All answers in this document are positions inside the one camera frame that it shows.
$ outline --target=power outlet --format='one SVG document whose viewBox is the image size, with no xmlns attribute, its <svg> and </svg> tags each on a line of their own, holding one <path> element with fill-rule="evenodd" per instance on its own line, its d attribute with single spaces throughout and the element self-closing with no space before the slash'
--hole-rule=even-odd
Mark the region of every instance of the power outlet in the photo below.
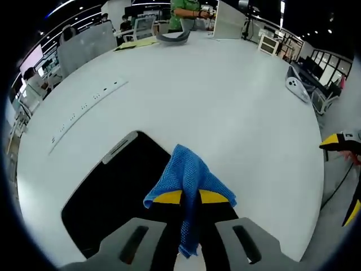
<svg viewBox="0 0 361 271">
<path fill-rule="evenodd" d="M 102 91 L 93 94 L 88 100 L 85 101 L 82 105 L 80 105 L 78 112 L 74 112 L 67 118 L 61 127 L 59 128 L 58 132 L 52 137 L 50 143 L 50 150 L 49 154 L 53 151 L 55 146 L 59 143 L 65 133 L 93 106 L 99 103 L 102 99 L 106 96 L 110 95 L 110 93 L 114 92 L 115 90 L 119 89 L 120 87 L 124 86 L 128 81 L 118 78 L 116 81 L 111 82 L 109 86 L 103 88 Z"/>
</svg>

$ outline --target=ceiling light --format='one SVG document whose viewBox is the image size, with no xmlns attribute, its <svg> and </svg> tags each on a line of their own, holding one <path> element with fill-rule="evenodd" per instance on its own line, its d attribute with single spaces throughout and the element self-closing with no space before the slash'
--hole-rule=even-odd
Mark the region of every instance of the ceiling light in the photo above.
<svg viewBox="0 0 361 271">
<path fill-rule="evenodd" d="M 41 46 L 41 48 L 44 48 L 49 42 L 51 42 L 54 38 L 56 38 L 58 35 L 62 34 L 63 31 L 59 32 L 58 34 L 56 34 L 55 36 L 53 36 L 53 38 L 51 38 L 50 40 L 48 40 L 44 45 Z"/>
<path fill-rule="evenodd" d="M 170 5 L 170 3 L 140 3 L 140 4 L 132 4 L 132 6 L 145 6 L 145 5 Z"/>
<path fill-rule="evenodd" d="M 78 23 L 81 23 L 82 21 L 85 21 L 86 19 L 89 19 L 89 18 L 91 18 L 91 17 L 97 16 L 97 15 L 99 15 L 99 14 L 102 14 L 102 13 L 101 13 L 101 12 L 98 12 L 98 13 L 93 14 L 93 15 L 90 15 L 90 16 L 84 18 L 84 19 L 81 19 L 81 20 L 77 21 L 76 23 L 73 23 L 73 24 L 72 24 L 72 27 L 73 27 L 74 25 L 78 24 Z"/>
<path fill-rule="evenodd" d="M 61 4 L 59 7 L 57 7 L 56 9 L 54 9 L 53 11 L 51 11 L 46 17 L 49 18 L 50 15 L 54 14 L 55 12 L 57 12 L 59 9 L 61 9 L 62 7 L 66 6 L 67 4 L 70 4 L 71 2 L 73 2 L 75 0 L 68 0 L 66 1 L 64 4 Z"/>
<path fill-rule="evenodd" d="M 281 13 L 282 13 L 282 14 L 284 13 L 284 6 L 285 6 L 285 4 L 284 4 L 284 2 L 282 1 L 282 2 L 281 2 Z"/>
<path fill-rule="evenodd" d="M 90 24 L 92 24 L 92 22 L 87 23 L 87 24 L 83 25 L 82 27 L 79 27 L 78 30 L 79 30 L 79 29 L 82 29 L 82 28 L 84 28 L 84 27 L 87 27 L 87 26 L 90 25 Z"/>
<path fill-rule="evenodd" d="M 43 55 L 46 55 L 47 52 L 49 52 L 51 50 L 51 48 L 53 48 L 56 45 L 56 43 L 54 43 L 53 45 L 51 45 L 44 53 Z"/>
</svg>

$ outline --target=monitor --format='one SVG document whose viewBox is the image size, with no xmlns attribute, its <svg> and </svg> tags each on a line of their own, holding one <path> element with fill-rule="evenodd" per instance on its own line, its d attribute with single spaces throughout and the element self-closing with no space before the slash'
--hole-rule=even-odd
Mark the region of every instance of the monitor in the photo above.
<svg viewBox="0 0 361 271">
<path fill-rule="evenodd" d="M 303 67 L 318 79 L 320 79 L 323 74 L 323 69 L 317 65 L 309 56 L 305 59 Z"/>
<path fill-rule="evenodd" d="M 341 95 L 341 88 L 337 86 L 334 82 L 331 82 L 328 88 L 328 92 L 332 93 L 331 97 L 340 96 Z"/>
<path fill-rule="evenodd" d="M 29 56 L 24 60 L 20 66 L 21 75 L 24 75 L 24 72 L 35 65 L 43 58 L 43 51 L 41 50 L 41 45 L 38 45 L 34 51 L 32 51 Z"/>
</svg>

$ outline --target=green shirt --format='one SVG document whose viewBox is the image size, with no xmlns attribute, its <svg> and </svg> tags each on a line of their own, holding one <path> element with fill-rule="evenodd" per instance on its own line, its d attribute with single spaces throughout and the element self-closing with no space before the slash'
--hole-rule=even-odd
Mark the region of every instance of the green shirt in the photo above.
<svg viewBox="0 0 361 271">
<path fill-rule="evenodd" d="M 181 17 L 174 14 L 176 8 L 182 8 L 184 10 L 199 10 L 200 4 L 197 0 L 171 0 L 170 1 L 170 14 L 171 18 L 169 21 L 170 30 L 182 30 Z"/>
</svg>

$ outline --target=window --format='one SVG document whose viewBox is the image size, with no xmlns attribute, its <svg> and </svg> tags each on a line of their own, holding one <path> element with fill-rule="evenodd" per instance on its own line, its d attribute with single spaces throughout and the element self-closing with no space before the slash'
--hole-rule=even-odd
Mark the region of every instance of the window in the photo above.
<svg viewBox="0 0 361 271">
<path fill-rule="evenodd" d="M 325 70 L 325 67 L 326 67 L 326 64 L 327 64 L 328 59 L 329 59 L 329 54 L 324 53 L 324 54 L 323 54 L 323 57 L 322 57 L 322 60 L 321 60 L 321 62 L 320 62 L 320 67 L 321 67 L 323 70 Z"/>
<path fill-rule="evenodd" d="M 324 86 L 326 86 L 328 84 L 328 81 L 331 79 L 331 76 L 333 74 L 334 68 L 331 67 L 330 65 L 326 66 L 325 71 L 323 72 L 321 78 L 320 78 L 320 83 Z"/>
<path fill-rule="evenodd" d="M 323 54 L 323 57 L 322 57 L 322 61 L 325 62 L 325 63 L 327 63 L 328 59 L 329 59 L 329 54 L 324 53 L 324 54 Z"/>
<path fill-rule="evenodd" d="M 317 52 L 316 52 L 316 51 L 314 51 L 314 52 L 312 53 L 312 57 L 311 57 L 311 59 L 312 59 L 312 60 L 315 60 L 315 59 L 316 59 L 316 55 L 317 55 Z"/>
<path fill-rule="evenodd" d="M 334 75 L 332 76 L 331 81 L 335 83 L 338 79 L 341 78 L 341 76 L 342 76 L 342 73 L 339 72 L 339 71 L 336 71 L 336 72 L 334 73 Z"/>
<path fill-rule="evenodd" d="M 345 75 L 349 74 L 350 68 L 351 68 L 351 63 L 346 62 L 344 60 L 340 60 L 340 63 L 338 65 L 338 67 L 337 67 L 337 69 L 340 72 L 344 73 Z"/>
<path fill-rule="evenodd" d="M 331 59 L 329 60 L 329 64 L 336 68 L 338 62 L 338 58 L 334 55 L 331 55 Z"/>
<path fill-rule="evenodd" d="M 322 58 L 323 52 L 318 52 L 316 57 L 316 64 L 320 64 L 321 58 Z"/>
</svg>

